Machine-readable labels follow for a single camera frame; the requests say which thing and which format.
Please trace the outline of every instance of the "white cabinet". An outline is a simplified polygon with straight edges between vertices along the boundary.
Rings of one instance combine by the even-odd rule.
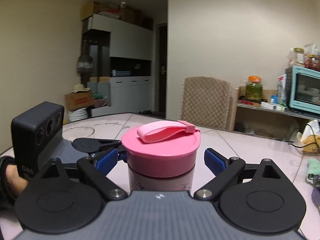
[[[153,32],[121,20],[94,14],[88,29],[110,34],[110,56],[152,60]]]
[[[92,116],[138,113],[151,109],[151,77],[110,78],[110,106],[92,109]]]

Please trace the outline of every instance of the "oven door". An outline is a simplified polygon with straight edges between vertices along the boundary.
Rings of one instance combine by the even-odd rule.
[[[297,67],[292,76],[290,106],[320,114],[320,72]]]

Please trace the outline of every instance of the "hat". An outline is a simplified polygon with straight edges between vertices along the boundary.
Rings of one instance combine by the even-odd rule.
[[[72,93],[76,93],[76,92],[87,92],[89,91],[90,88],[85,88],[83,84],[77,84],[75,85],[75,87],[73,88]]]

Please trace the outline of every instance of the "white tiled table top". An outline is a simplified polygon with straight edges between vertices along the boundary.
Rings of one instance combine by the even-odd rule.
[[[66,124],[63,130],[72,127],[92,127],[91,138],[121,139],[130,128],[159,121],[157,118],[137,114],[115,114]],[[197,152],[196,167],[191,194],[214,178],[204,164],[204,151],[211,147],[226,158],[238,156],[246,163],[260,163],[263,158],[272,159],[300,191],[307,204],[307,212],[299,232],[308,240],[320,240],[320,215],[311,200],[313,187],[305,182],[307,159],[314,155],[301,155],[285,142],[252,137],[243,134],[198,127],[201,130],[201,145]],[[13,156],[13,150],[5,153]],[[118,162],[107,176],[121,188],[130,191],[127,164]],[[1,211],[0,225],[4,239],[12,239],[21,232],[21,227],[12,211]]]

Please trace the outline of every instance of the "oven glass window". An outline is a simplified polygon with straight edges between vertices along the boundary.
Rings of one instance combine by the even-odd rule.
[[[294,100],[320,106],[320,79],[297,74]]]

